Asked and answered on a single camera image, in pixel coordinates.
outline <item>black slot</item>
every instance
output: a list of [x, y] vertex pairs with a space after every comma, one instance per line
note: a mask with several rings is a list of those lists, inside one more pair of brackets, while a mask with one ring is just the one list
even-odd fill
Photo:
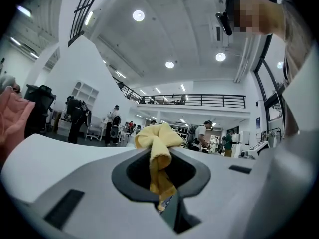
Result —
[[81, 201], [84, 192], [71, 189], [62, 199], [52, 208], [52, 210], [44, 217], [44, 220], [61, 229], [70, 217], [76, 206]]
[[245, 174], [249, 174], [251, 171], [251, 168], [247, 168], [247, 167], [243, 167], [239, 165], [231, 165], [229, 169], [234, 170], [236, 172], [245, 173]]

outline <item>ceiling beam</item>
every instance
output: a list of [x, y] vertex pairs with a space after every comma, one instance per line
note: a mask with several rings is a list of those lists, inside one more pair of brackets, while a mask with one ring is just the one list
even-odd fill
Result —
[[198, 65], [200, 65], [201, 62], [200, 62], [200, 58], [199, 58], [198, 44], [197, 44], [197, 40], [196, 40], [196, 36], [195, 36], [195, 31], [194, 31], [193, 25], [192, 25], [192, 23], [190, 21], [189, 15], [188, 15], [188, 10], [187, 10], [183, 0], [177, 0], [177, 3], [181, 7], [181, 11], [185, 12], [184, 15], [185, 15], [187, 26], [188, 26], [188, 29], [189, 29], [190, 39], [191, 39], [191, 42], [193, 43], [193, 47], [195, 49], [197, 63], [198, 63]]

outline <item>white wall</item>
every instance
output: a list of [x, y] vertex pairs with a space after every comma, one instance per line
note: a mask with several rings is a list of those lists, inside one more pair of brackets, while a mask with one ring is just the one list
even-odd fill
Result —
[[[243, 81], [243, 86], [246, 92], [246, 107], [250, 111], [249, 123], [246, 127], [249, 131], [249, 145], [256, 145], [256, 134], [267, 129], [266, 112], [261, 92], [253, 72], [249, 72]], [[256, 118], [260, 118], [260, 129], [256, 129]]]
[[119, 105], [122, 122], [127, 121], [129, 110], [136, 103], [124, 97], [96, 46], [84, 36], [80, 36], [66, 50], [46, 81], [46, 85], [57, 95], [55, 109], [65, 108], [66, 98], [78, 80], [99, 91], [92, 110], [94, 116], [103, 118], [115, 105]]
[[[34, 60], [14, 48], [7, 39], [2, 39], [0, 43], [0, 60], [3, 57], [5, 61], [1, 75], [7, 71], [7, 74], [14, 76], [16, 82], [22, 87], [31, 68], [34, 66]], [[49, 73], [50, 71], [44, 68], [35, 84], [37, 86], [44, 84]]]
[[243, 84], [233, 81], [194, 81], [193, 94], [245, 95]]

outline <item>white machine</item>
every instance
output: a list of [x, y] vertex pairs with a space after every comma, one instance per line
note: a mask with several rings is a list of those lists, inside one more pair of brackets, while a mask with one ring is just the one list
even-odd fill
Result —
[[268, 148], [270, 148], [268, 142], [263, 141], [253, 147], [250, 147], [248, 150], [242, 151], [239, 157], [247, 158], [247, 159], [257, 159], [259, 156], [259, 153], [262, 150], [268, 149]]

